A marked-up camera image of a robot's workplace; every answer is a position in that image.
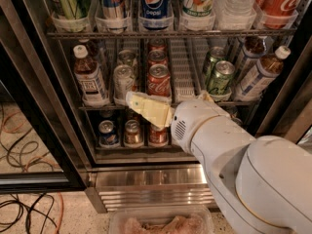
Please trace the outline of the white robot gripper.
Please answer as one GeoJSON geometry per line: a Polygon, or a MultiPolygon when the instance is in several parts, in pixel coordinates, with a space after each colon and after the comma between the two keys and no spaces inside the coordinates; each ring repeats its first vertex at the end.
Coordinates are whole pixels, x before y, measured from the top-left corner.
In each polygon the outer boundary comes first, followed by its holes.
{"type": "Polygon", "coordinates": [[[215,104],[205,90],[197,96],[197,99],[184,101],[175,110],[165,97],[149,96],[139,92],[127,92],[126,103],[154,126],[158,128],[171,126],[172,138],[186,153],[191,153],[191,140],[205,122],[219,116],[230,118],[230,115],[215,104]]]}

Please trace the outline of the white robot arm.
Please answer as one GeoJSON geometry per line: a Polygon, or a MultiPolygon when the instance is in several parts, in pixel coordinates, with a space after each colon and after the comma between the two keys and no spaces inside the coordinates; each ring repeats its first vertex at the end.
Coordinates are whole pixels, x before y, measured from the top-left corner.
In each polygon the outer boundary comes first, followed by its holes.
{"type": "Polygon", "coordinates": [[[128,92],[126,104],[201,164],[207,184],[237,234],[312,234],[312,155],[279,136],[256,138],[211,100],[128,92]]]}

